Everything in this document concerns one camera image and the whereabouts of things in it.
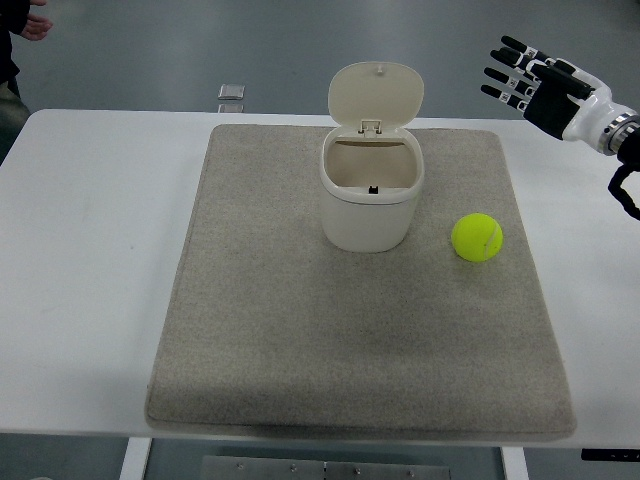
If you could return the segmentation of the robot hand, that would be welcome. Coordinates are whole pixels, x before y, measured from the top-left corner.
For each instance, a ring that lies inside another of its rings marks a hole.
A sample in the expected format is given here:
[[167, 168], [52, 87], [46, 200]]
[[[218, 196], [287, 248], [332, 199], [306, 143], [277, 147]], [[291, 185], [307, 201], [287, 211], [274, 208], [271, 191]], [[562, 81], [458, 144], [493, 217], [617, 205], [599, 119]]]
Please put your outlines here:
[[553, 58], [510, 36], [490, 52], [504, 68], [484, 74], [498, 86], [481, 91], [519, 111], [544, 133], [563, 141], [582, 141], [607, 156], [639, 132], [639, 113], [613, 100], [611, 89], [574, 64]]

